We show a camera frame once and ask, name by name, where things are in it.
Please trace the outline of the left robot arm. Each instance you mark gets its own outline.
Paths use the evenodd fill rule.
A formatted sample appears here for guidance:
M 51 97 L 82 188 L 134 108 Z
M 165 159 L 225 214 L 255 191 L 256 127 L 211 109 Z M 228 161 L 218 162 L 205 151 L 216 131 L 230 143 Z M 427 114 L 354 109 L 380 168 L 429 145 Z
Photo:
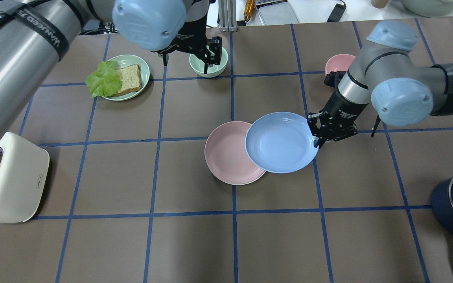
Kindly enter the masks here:
M 109 22 L 129 42 L 156 52 L 164 65 L 174 51 L 207 66 L 221 62 L 221 37 L 206 37 L 210 0 L 0 1 L 0 139 L 70 43 L 93 19 Z

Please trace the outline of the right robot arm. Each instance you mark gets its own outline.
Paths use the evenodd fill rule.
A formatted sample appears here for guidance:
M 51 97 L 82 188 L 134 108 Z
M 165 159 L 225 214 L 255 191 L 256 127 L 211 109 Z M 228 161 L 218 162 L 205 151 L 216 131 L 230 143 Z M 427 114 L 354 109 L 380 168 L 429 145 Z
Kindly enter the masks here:
M 357 134 L 355 120 L 372 104 L 392 127 L 417 124 L 428 116 L 453 115 L 453 63 L 414 66 L 409 57 L 418 41 L 408 25 L 376 24 L 346 71 L 332 71 L 325 84 L 334 91 L 318 113 L 308 114 L 313 147 Z

